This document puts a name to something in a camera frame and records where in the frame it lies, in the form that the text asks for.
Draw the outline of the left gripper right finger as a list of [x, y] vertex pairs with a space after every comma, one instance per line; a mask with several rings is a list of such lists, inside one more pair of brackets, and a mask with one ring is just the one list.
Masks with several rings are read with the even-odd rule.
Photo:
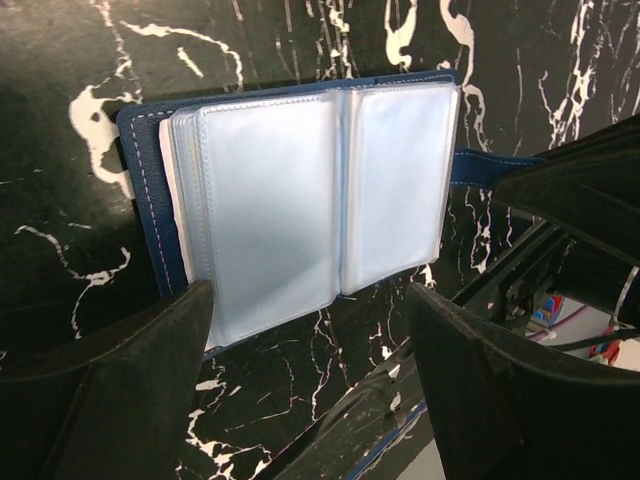
[[635, 479], [639, 376], [520, 337], [420, 284], [410, 340], [449, 479]]

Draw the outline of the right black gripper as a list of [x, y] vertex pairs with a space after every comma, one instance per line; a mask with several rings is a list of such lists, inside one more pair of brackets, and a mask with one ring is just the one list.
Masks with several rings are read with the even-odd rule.
[[[546, 220], [639, 218], [639, 119], [546, 153], [544, 161], [500, 179], [494, 198]], [[456, 327], [497, 325], [519, 335], [550, 330], [571, 299], [639, 327], [639, 268], [540, 221], [453, 299]]]

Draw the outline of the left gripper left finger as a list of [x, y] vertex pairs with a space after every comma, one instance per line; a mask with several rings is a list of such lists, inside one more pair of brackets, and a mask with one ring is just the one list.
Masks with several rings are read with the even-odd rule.
[[2, 478], [173, 478], [213, 304], [197, 281], [2, 371]]

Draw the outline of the navy blue card holder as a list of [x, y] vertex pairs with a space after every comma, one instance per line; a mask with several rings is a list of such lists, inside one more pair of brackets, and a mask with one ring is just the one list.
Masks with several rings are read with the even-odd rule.
[[116, 118], [162, 296], [223, 351], [439, 255], [449, 191], [539, 164], [456, 145], [453, 70], [132, 105]]

